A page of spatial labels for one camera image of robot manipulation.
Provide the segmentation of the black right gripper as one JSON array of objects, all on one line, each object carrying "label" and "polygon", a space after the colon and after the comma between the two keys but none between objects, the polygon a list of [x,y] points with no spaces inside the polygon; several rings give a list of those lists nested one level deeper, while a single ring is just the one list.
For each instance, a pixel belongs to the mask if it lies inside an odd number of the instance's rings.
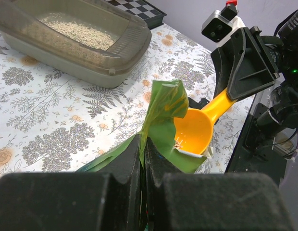
[{"label": "black right gripper", "polygon": [[282,74],[283,85],[298,91],[298,9],[278,24],[272,36],[254,26],[241,27],[211,53],[216,73],[214,96],[226,90],[243,100],[272,86]]}]

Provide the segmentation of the green cat litter bag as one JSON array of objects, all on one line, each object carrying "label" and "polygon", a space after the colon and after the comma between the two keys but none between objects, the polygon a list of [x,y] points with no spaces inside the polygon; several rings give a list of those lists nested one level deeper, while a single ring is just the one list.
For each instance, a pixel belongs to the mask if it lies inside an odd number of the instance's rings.
[{"label": "green cat litter bag", "polygon": [[187,134],[182,134],[175,126],[175,119],[187,114],[192,103],[187,97],[180,80],[153,81],[149,107],[144,124],[138,132],[139,160],[141,163],[141,211],[140,230],[150,225],[149,217],[153,210],[154,190],[160,185],[167,172],[194,173],[207,159],[211,158],[213,149],[189,151]]}]

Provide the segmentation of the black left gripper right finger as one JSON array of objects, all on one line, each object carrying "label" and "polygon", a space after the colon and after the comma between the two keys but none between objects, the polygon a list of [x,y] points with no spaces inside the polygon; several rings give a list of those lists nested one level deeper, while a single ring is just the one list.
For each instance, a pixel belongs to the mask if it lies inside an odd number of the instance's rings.
[{"label": "black left gripper right finger", "polygon": [[150,231],[293,229],[276,184],[265,174],[185,174],[151,139],[144,157]]}]

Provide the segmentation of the yellow plastic scoop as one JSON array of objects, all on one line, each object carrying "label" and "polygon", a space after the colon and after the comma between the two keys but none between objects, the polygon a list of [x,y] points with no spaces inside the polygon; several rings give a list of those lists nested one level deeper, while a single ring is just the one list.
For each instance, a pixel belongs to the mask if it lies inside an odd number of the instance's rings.
[{"label": "yellow plastic scoop", "polygon": [[175,142],[178,151],[198,157],[208,148],[217,120],[235,103],[224,89],[202,109],[189,108],[183,118],[175,118]]}]

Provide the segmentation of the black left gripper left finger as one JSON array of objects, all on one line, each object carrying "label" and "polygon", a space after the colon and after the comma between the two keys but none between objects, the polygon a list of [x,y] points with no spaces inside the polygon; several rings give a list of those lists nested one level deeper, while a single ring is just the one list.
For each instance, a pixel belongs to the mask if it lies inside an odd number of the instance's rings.
[{"label": "black left gripper left finger", "polygon": [[0,231],[137,231],[140,136],[99,171],[0,178]]}]

